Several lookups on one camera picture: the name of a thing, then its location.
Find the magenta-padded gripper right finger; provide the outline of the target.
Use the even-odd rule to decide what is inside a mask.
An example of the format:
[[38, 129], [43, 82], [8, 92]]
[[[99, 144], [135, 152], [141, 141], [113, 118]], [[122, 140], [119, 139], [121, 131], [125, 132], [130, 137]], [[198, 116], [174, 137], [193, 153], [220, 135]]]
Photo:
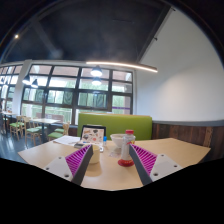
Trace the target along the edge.
[[129, 154], [134, 161], [143, 185], [150, 184], [182, 169], [178, 163], [167, 155], [156, 155], [137, 145], [131, 144], [129, 146]]

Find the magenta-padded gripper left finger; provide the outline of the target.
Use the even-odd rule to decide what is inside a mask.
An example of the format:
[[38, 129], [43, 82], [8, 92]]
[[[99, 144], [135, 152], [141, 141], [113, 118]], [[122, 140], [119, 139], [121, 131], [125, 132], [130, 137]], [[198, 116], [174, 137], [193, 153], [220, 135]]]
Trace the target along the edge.
[[66, 157], [55, 158], [44, 167], [44, 170], [76, 185], [81, 185], [92, 155], [93, 146], [86, 145]]

